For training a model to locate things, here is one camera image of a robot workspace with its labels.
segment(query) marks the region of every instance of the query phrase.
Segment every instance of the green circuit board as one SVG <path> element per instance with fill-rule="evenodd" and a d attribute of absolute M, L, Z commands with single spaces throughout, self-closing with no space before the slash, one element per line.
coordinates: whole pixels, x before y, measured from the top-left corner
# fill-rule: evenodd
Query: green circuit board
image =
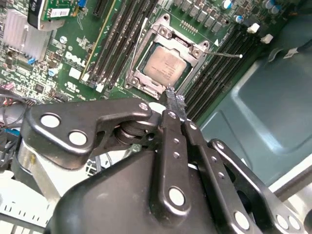
<path fill-rule="evenodd" d="M 68 18 L 65 24 L 51 33 L 49 44 L 45 51 L 44 59 L 29 64 L 29 57 L 27 55 L 13 51 L 12 48 L 1 42 L 0 44 L 0 84 L 5 85 L 13 82 L 15 87 L 11 92 L 20 95 L 28 96 L 49 103 L 55 102 L 55 95 L 62 94 L 66 97 L 66 101 L 85 101 L 96 100 L 101 98 L 128 98 L 138 97 L 150 101 L 157 101 L 154 97 L 142 92 L 136 87 L 126 87 L 125 80 L 129 73 L 131 66 L 133 51 L 129 54 L 123 53 L 123 50 L 113 48 L 115 54 L 104 54 L 104 57 L 111 56 L 108 60 L 112 66 L 110 72 L 117 74 L 114 77 L 113 87 L 110 90 L 99 90 L 96 86 L 91 86 L 91 79 L 86 78 L 88 70 L 92 64 L 98 59 L 101 52 L 103 41 L 108 40 L 110 29 L 114 26 L 117 20 L 118 13 L 122 10 L 123 4 L 139 5 L 140 1 L 109 1 L 108 7 L 101 17 L 95 17 L 93 10 L 97 7 L 96 0 L 88 0 L 85 8 L 79 10 L 76 17 Z M 169 14 L 170 26 L 177 32 L 181 33 L 189 40 L 195 43 L 201 43 L 204 40 L 209 42 L 209 51 L 218 51 L 222 43 L 226 40 L 227 35 L 237 25 L 234 21 L 234 15 L 239 13 L 245 19 L 253 17 L 257 22 L 261 23 L 266 30 L 266 34 L 271 34 L 274 37 L 278 34 L 281 28 L 286 24 L 287 19 L 282 14 L 290 4 L 290 1 L 280 1 L 281 10 L 279 14 L 270 14 L 267 9 L 264 9 L 260 0 L 237 0 L 230 9 L 222 9 L 222 0 L 216 1 L 189 1 L 192 5 L 185 11 L 182 10 L 184 4 L 182 1 L 173 0 L 159 0 L 156 7 L 153 8 L 149 18 L 146 21 L 142 33 L 138 38 L 131 41 L 133 43 L 139 41 L 136 46 L 146 36 L 145 33 L 152 27 L 152 25 L 163 15 Z M 211 25 L 205 25 L 205 21 L 199 22 L 196 17 L 191 16 L 192 7 L 196 4 L 202 6 L 206 5 L 209 10 L 205 9 L 207 17 L 214 14 Z M 3 38 L 5 28 L 5 18 L 7 9 L 16 9 L 22 14 L 27 15 L 28 2 L 27 0 L 16 0 L 7 3 L 5 8 L 0 9 L 0 37 Z M 133 28 L 140 31 L 140 24 L 137 21 Z M 260 54 L 263 49 L 255 48 L 255 54 Z M 10 66 L 7 64 L 7 57 L 12 57 Z M 209 63 L 213 56 L 206 56 L 203 62 L 203 68 Z M 246 71 L 251 63 L 256 59 L 256 55 L 247 59 L 244 70 Z M 51 67 L 54 69 L 53 76 L 51 75 Z M 191 85 L 197 79 L 202 69 L 192 79 L 189 79 L 187 85 L 181 90 L 182 94 L 188 93 Z M 176 90 L 181 89 L 185 76 L 175 83 Z"/>

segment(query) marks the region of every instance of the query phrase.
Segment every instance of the chip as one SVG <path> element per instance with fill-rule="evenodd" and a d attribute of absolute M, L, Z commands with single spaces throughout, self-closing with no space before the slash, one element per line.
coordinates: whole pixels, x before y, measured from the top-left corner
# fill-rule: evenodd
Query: chip
<path fill-rule="evenodd" d="M 164 86 L 173 86 L 186 66 L 178 52 L 158 46 L 149 57 L 143 73 Z"/>
<path fill-rule="evenodd" d="M 43 90 L 44 90 L 44 87 L 41 85 L 41 84 L 36 84 L 35 85 L 35 91 L 39 94 L 42 94 L 43 93 Z"/>

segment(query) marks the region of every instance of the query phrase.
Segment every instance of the heatsink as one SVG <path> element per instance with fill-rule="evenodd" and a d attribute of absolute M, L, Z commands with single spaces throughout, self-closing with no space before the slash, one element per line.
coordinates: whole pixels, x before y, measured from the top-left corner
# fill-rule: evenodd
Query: heatsink
<path fill-rule="evenodd" d="M 4 26 L 3 42 L 29 58 L 42 61 L 51 32 L 39 31 L 27 23 L 27 16 L 8 9 Z"/>

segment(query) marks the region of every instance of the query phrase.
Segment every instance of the black metal bracket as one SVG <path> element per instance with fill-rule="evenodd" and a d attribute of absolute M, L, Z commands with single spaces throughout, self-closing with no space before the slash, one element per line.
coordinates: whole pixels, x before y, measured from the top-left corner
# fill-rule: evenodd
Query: black metal bracket
<path fill-rule="evenodd" d="M 173 111 L 163 111 L 157 139 L 150 208 L 162 225 L 174 227 L 190 212 L 191 196 L 186 139 Z"/>
<path fill-rule="evenodd" d="M 43 122 L 44 116 L 53 121 Z M 152 110 L 138 98 L 39 105 L 26 113 L 21 136 L 29 147 L 57 165 L 77 169 L 90 156 L 109 150 L 105 145 L 116 126 L 151 116 Z M 72 133 L 78 133 L 82 141 L 73 143 Z"/>

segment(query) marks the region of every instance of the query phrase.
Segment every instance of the label sticker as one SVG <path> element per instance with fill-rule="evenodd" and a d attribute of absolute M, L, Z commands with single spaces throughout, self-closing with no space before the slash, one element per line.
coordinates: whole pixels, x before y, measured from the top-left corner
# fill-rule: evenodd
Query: label sticker
<path fill-rule="evenodd" d="M 70 11 L 69 8 L 52 9 L 50 18 L 68 16 L 69 15 L 69 11 Z"/>

